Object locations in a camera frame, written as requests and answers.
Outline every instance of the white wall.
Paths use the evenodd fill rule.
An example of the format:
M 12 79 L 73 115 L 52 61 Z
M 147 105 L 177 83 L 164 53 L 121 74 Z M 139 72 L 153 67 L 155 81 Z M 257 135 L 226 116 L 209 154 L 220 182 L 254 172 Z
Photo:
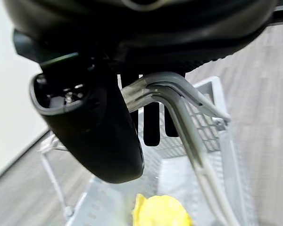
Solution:
M 34 110 L 28 84 L 38 65 L 17 56 L 13 25 L 0 0 L 0 173 L 47 129 Z

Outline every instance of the yellow object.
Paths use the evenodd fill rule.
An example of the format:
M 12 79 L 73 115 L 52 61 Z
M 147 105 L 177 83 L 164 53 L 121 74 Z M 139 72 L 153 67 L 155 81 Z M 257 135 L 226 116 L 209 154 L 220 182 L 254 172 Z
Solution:
M 181 203 L 167 195 L 146 199 L 137 194 L 132 215 L 133 226 L 193 226 Z

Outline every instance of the floor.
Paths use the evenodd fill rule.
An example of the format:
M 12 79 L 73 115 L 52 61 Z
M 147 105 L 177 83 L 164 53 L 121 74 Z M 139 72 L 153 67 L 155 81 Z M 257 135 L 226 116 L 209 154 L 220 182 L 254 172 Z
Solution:
M 261 226 L 283 226 L 283 25 L 225 59 L 189 73 L 198 82 L 219 76 L 236 145 L 243 151 Z M 37 146 L 0 179 L 0 226 L 61 226 L 63 214 Z M 90 177 L 67 152 L 50 158 L 74 205 Z

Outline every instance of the mesh basket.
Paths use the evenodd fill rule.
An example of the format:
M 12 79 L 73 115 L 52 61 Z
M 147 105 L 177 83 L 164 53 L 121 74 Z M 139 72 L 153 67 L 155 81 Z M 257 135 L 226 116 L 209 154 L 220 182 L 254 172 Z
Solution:
M 195 87 L 226 111 L 218 78 L 210 78 Z M 239 155 L 233 148 L 230 128 L 220 130 L 212 118 L 203 115 L 197 108 L 188 104 L 188 109 L 238 221 L 242 226 L 256 226 L 253 205 L 242 175 Z M 131 226 L 131 212 L 138 193 L 147 198 L 170 195 L 181 202 L 196 226 L 219 225 L 201 192 L 180 138 L 166 136 L 162 105 L 160 111 L 159 146 L 146 147 L 142 144 L 144 174 L 137 180 L 119 185 L 93 177 L 68 226 Z M 142 138 L 143 114 L 139 115 L 139 135 Z

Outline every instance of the black plastic housing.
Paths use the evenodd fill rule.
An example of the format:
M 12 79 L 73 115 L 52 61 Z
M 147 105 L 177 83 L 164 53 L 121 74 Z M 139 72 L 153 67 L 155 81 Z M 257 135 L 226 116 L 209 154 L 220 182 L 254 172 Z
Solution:
M 87 86 L 81 100 L 65 104 L 62 96 L 48 97 L 46 85 L 38 82 L 40 76 L 30 85 L 33 105 L 85 168 L 109 183 L 142 175 L 144 161 L 137 132 L 112 80 Z

